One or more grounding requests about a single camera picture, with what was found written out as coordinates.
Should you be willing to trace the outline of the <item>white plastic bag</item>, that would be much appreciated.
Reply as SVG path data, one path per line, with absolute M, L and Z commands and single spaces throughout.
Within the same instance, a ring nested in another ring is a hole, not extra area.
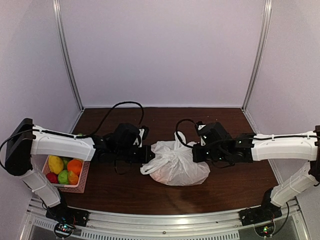
M 192 149 L 184 146 L 186 138 L 182 132 L 175 140 L 157 141 L 151 145 L 155 157 L 140 168 L 142 175 L 168 186 L 194 186 L 202 184 L 211 170 L 206 162 L 193 162 Z

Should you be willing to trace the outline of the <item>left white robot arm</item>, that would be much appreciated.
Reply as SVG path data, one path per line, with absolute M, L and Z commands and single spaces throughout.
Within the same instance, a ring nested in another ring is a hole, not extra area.
M 47 155 L 67 157 L 84 162 L 116 162 L 147 164 L 155 157 L 150 145 L 145 145 L 149 129 L 121 123 L 113 133 L 75 135 L 45 129 L 25 118 L 10 137 L 0 145 L 5 147 L 1 166 L 12 176 L 19 177 L 61 222 L 72 218 L 72 211 L 62 201 L 62 195 L 41 171 L 32 164 L 31 157 Z

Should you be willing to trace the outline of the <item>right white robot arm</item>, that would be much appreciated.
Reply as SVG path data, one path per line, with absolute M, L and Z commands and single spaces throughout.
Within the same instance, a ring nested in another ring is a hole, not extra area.
M 271 159 L 306 160 L 299 171 L 288 180 L 264 193 L 261 206 L 256 210 L 259 220 L 268 220 L 276 208 L 320 183 L 320 127 L 305 133 L 267 135 L 244 133 L 236 138 L 219 122 L 196 123 L 200 143 L 192 147 L 196 163 L 212 160 L 225 162 L 229 167 L 237 163 L 253 163 Z

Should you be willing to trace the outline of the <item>orange fruit in basket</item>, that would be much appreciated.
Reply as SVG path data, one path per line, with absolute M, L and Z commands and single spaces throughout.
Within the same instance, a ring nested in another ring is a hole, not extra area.
M 72 171 L 74 174 L 76 174 L 77 176 L 80 175 L 81 170 L 82 170 L 82 166 L 83 163 L 82 161 L 78 160 L 78 159 L 73 159 L 70 160 L 67 164 L 67 170 L 70 172 Z

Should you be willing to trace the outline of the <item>yellow orange fruit toy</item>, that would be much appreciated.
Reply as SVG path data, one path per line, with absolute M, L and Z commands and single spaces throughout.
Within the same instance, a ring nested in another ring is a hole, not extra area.
M 72 170 L 68 171 L 67 180 L 69 185 L 77 185 L 79 181 L 79 176 Z

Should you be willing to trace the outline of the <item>red fruit toy in basket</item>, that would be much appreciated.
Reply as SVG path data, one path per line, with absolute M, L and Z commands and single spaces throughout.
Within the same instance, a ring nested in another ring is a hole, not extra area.
M 54 172 L 49 172 L 49 173 L 46 174 L 45 176 L 46 176 L 46 178 L 49 180 L 50 183 L 52 183 L 52 184 L 59 184 L 58 175 L 55 174 Z

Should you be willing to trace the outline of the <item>pink perforated basket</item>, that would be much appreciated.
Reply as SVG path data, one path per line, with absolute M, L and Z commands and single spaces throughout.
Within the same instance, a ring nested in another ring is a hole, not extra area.
M 90 162 L 77 158 L 49 155 L 42 173 L 62 192 L 84 193 Z

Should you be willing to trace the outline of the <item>light green apple toy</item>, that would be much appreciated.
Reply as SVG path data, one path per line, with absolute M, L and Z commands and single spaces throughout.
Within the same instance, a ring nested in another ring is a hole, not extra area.
M 66 169 L 62 170 L 57 176 L 58 183 L 61 185 L 68 185 L 69 184 L 68 174 L 69 172 Z

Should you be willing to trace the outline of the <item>yellow lemon toy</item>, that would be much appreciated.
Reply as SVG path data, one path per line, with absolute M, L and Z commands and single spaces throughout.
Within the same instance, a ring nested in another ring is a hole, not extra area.
M 56 175 L 64 170 L 63 160 L 59 156 L 50 155 L 48 157 L 48 166 L 50 171 Z

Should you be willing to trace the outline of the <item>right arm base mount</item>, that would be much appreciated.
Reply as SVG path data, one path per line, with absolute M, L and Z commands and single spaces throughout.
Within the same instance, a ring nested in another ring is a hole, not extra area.
M 262 238 L 271 237 L 276 230 L 275 219 L 282 216 L 280 208 L 248 207 L 238 212 L 242 226 L 254 226 L 255 233 Z

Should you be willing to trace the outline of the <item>front aluminium rail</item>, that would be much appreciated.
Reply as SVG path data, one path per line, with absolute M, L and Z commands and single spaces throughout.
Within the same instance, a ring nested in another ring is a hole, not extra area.
M 242 209 L 178 215 L 138 215 L 88 210 L 86 226 L 76 226 L 66 240 L 311 240 L 296 199 L 281 208 L 282 216 L 257 224 L 243 225 Z M 271 237 L 260 236 L 262 226 L 275 224 Z M 59 240 L 57 224 L 46 217 L 42 202 L 33 197 L 24 215 L 18 240 Z

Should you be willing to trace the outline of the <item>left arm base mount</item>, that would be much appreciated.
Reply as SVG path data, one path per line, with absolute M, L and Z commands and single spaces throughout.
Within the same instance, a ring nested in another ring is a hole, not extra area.
M 68 207 L 64 203 L 49 207 L 44 201 L 42 207 L 46 210 L 45 216 L 57 222 L 53 227 L 53 233 L 59 239 L 70 237 L 77 227 L 87 226 L 90 214 L 87 210 Z

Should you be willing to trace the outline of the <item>right aluminium frame post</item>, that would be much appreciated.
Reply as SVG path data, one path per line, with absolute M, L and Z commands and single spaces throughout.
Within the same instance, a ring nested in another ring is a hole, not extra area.
M 251 71 L 246 95 L 245 95 L 245 98 L 244 98 L 244 101 L 243 101 L 243 104 L 241 107 L 243 112 L 245 112 L 249 106 L 249 102 L 250 102 L 250 99 L 251 99 L 252 94 L 254 92 L 254 87 L 255 87 L 256 81 L 258 79 L 258 74 L 259 74 L 259 70 L 261 67 L 261 63 L 262 63 L 263 53 L 264 53 L 264 49 L 266 47 L 266 43 L 267 43 L 267 39 L 268 39 L 271 18 L 272 18 L 272 10 L 273 10 L 273 1 L 272 0 L 265 0 L 256 55 L 254 58 L 253 68 Z

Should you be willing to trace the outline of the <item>aluminium frame post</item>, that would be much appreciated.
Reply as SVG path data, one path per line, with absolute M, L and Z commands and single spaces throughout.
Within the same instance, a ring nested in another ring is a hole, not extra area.
M 261 63 L 262 63 L 263 53 L 264 53 L 264 49 L 266 47 L 266 43 L 267 43 L 267 39 L 268 39 L 271 18 L 272 18 L 272 10 L 273 10 L 273 1 L 272 0 L 265 0 L 256 55 L 254 58 L 253 68 L 251 71 L 246 95 L 245 95 L 245 98 L 244 98 L 244 101 L 243 101 L 243 104 L 241 107 L 243 112 L 245 112 L 249 106 L 249 102 L 250 102 L 250 99 L 251 99 L 252 94 L 254 92 L 254 87 L 255 87 L 256 81 L 258 79 L 258 74 L 259 74 L 259 70 L 261 67 Z
M 62 17 L 62 11 L 61 11 L 61 3 L 59 0 L 53 0 L 53 13 L 56 21 L 56 26 L 57 26 L 57 33 L 58 33 L 58 38 L 59 38 L 59 44 L 61 48 L 61 53 L 62 53 L 62 58 L 64 62 L 64 66 L 66 69 L 68 81 L 71 87 L 71 91 L 73 94 L 73 97 L 75 99 L 77 108 L 79 111 L 84 110 L 84 106 L 80 97 L 80 93 L 78 90 L 78 86 L 76 83 L 74 71 L 72 68 L 72 63 L 68 51 L 68 45 L 67 45 L 67 40 L 66 40 L 66 35 L 64 31 L 64 25 L 63 25 L 63 17 Z

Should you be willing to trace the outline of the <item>left aluminium frame post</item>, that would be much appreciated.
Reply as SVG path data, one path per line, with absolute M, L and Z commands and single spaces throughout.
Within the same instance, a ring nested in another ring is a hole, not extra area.
M 64 25 L 63 25 L 63 17 L 62 17 L 62 11 L 61 11 L 61 3 L 59 0 L 53 0 L 53 13 L 56 21 L 56 26 L 57 26 L 57 33 L 58 33 L 58 38 L 59 38 L 59 44 L 61 48 L 61 53 L 62 53 L 62 58 L 64 62 L 64 66 L 66 69 L 68 81 L 71 87 L 71 91 L 73 94 L 73 97 L 75 99 L 77 108 L 79 111 L 84 110 L 84 106 L 80 97 L 80 93 L 78 90 L 78 86 L 76 83 L 74 71 L 72 68 L 72 63 L 68 51 L 68 45 L 67 45 L 67 40 L 66 40 L 66 35 L 64 31 Z

